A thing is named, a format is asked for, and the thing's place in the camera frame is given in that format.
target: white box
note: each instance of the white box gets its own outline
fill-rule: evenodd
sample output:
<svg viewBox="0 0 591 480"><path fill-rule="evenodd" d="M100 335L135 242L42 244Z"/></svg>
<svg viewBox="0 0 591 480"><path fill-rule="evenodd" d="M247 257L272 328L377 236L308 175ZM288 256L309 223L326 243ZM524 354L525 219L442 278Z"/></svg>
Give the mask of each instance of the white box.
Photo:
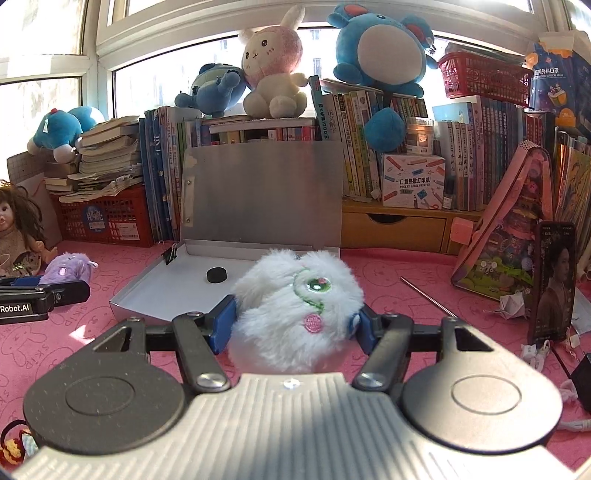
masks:
<svg viewBox="0 0 591 480"><path fill-rule="evenodd" d="M384 154L385 207L441 210L445 159L436 155Z"/></svg>

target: green embroidered eye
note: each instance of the green embroidered eye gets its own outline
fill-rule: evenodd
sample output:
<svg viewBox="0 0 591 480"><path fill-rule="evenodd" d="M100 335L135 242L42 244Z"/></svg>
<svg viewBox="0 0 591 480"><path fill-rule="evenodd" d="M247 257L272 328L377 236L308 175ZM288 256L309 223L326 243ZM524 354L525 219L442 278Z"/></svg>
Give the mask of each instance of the green embroidered eye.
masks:
<svg viewBox="0 0 591 480"><path fill-rule="evenodd" d="M308 282L308 290L316 291L318 293L324 293L330 290L330 282L328 278L315 278Z"/></svg>

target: purple plush toy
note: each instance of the purple plush toy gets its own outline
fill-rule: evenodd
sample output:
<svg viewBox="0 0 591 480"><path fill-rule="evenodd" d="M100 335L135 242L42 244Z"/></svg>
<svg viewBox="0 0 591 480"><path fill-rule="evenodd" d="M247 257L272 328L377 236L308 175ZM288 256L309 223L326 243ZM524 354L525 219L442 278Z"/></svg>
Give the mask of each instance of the purple plush toy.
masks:
<svg viewBox="0 0 591 480"><path fill-rule="evenodd" d="M39 281L40 284L66 283L69 281L83 280L90 282L92 269L98 265L85 254L65 253L55 257L47 266L45 274Z"/></svg>

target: blue elephant plush toy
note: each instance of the blue elephant plush toy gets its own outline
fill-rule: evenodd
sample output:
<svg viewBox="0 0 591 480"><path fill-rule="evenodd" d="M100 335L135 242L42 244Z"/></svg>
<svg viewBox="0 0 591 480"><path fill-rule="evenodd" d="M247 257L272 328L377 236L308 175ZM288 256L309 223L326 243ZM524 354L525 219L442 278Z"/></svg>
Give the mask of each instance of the blue elephant plush toy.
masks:
<svg viewBox="0 0 591 480"><path fill-rule="evenodd" d="M191 85L191 95L179 93L174 104L196 108L206 115L219 118L236 105L245 89L246 79L241 68L225 63L208 63L201 67Z"/></svg>
<svg viewBox="0 0 591 480"><path fill-rule="evenodd" d="M53 150L56 162L71 162L76 156L74 147L80 135L104 121L103 114L93 107L79 106L69 112L54 108L41 120L27 144L27 151L36 155L44 147Z"/></svg>
<svg viewBox="0 0 591 480"><path fill-rule="evenodd" d="M340 28L333 71L337 79L384 92L423 96L418 82L427 67L437 68L437 62L425 54L425 50L435 52L434 35L422 18L411 15L398 22L361 5L343 4L327 21ZM405 135L405 123L392 108L380 110L365 125L367 143L377 152L395 150Z"/></svg>

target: blue gripper pad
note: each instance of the blue gripper pad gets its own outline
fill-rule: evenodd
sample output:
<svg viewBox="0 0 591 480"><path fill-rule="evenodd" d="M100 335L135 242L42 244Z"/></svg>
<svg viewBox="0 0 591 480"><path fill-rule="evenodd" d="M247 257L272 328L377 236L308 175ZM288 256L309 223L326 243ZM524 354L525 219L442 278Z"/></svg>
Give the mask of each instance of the blue gripper pad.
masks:
<svg viewBox="0 0 591 480"><path fill-rule="evenodd" d="M36 277L20 277L12 282L13 287L36 287L42 275Z"/></svg>
<svg viewBox="0 0 591 480"><path fill-rule="evenodd" d="M209 313L213 319L212 334L209 337L209 348L214 355L223 352L232 334L232 325L236 321L236 300L234 295L226 297Z"/></svg>
<svg viewBox="0 0 591 480"><path fill-rule="evenodd" d="M359 326L357 327L356 337L357 342L365 355L369 355L373 352L378 343L374 332L372 314L373 311L367 305L363 305L359 311Z"/></svg>

